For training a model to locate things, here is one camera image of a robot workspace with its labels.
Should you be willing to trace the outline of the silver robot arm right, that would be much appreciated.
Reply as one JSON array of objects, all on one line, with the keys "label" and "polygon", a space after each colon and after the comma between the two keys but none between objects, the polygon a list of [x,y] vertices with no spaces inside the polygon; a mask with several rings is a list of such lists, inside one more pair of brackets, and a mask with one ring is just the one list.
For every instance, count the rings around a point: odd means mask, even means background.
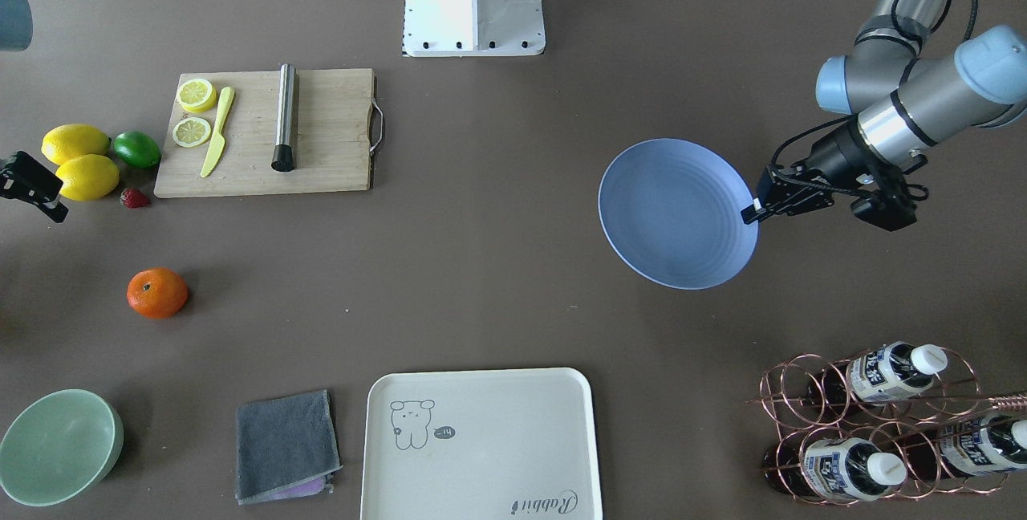
[{"label": "silver robot arm right", "polygon": [[34,23],[28,0],[1,0],[1,51],[26,51]]}]

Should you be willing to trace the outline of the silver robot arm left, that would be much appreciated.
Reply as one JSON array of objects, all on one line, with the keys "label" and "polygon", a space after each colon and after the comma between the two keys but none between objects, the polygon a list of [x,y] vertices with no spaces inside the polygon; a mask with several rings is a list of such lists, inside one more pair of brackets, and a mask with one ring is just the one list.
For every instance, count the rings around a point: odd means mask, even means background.
[{"label": "silver robot arm left", "polygon": [[978,0],[952,55],[922,48],[950,0],[879,0],[849,55],[828,59],[817,74],[819,107],[838,115],[810,154],[789,168],[771,158],[747,224],[796,216],[852,198],[859,220],[888,231],[910,226],[927,188],[907,176],[927,150],[966,128],[1000,128],[1025,114],[1025,40],[1005,24],[973,34]]}]

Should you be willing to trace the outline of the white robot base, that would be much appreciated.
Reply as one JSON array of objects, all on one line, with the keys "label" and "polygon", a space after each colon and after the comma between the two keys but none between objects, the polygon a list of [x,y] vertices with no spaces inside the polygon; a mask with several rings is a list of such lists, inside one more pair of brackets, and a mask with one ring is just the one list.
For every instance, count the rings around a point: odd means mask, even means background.
[{"label": "white robot base", "polygon": [[407,57],[541,55],[542,0],[404,0]]}]

